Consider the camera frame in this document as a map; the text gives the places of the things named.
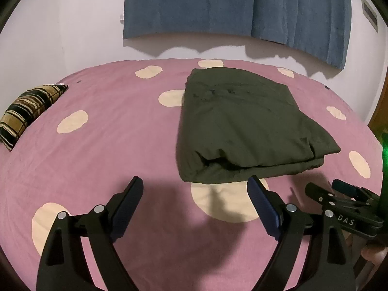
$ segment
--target metal screw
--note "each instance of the metal screw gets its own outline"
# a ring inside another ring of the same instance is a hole
[[[98,206],[94,207],[93,211],[96,213],[100,213],[104,211],[105,207],[102,204],[99,204]]]
[[[58,213],[58,219],[63,220],[67,216],[65,211]]]
[[[332,218],[334,216],[334,213],[333,211],[331,210],[325,210],[325,215],[329,218]]]
[[[286,209],[289,211],[289,212],[295,212],[296,211],[296,206],[293,205],[293,204],[288,204],[286,206]]]

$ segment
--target olive green fabric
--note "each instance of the olive green fabric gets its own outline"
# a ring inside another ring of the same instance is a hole
[[[194,69],[177,143],[185,182],[218,184],[301,173],[341,149],[304,115],[288,87],[231,68]]]

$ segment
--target striped cushion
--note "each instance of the striped cushion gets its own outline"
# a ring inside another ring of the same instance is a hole
[[[67,85],[42,85],[24,92],[0,120],[0,142],[11,151],[32,122],[67,90]]]

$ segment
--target polka dot bedsheet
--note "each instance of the polka dot bedsheet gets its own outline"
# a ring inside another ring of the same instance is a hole
[[[0,167],[0,245],[31,290],[40,254],[57,213],[87,213],[121,192],[133,176],[144,195],[114,244],[140,291],[251,290],[277,242],[251,204],[246,183],[190,184],[178,174],[175,144],[185,82],[193,68],[231,67],[289,87],[299,108],[322,125],[342,151],[298,175],[263,179],[311,213],[304,195],[333,179],[380,194],[381,145],[328,87],[288,69],[238,60],[121,61],[62,80],[67,92],[27,128]],[[287,288],[294,286],[307,250],[303,241]],[[85,255],[104,289],[88,240]]]

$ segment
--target green light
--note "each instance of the green light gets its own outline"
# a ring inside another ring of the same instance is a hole
[[[378,205],[378,215],[385,220],[383,232],[388,230],[388,134],[383,133],[383,184]]]

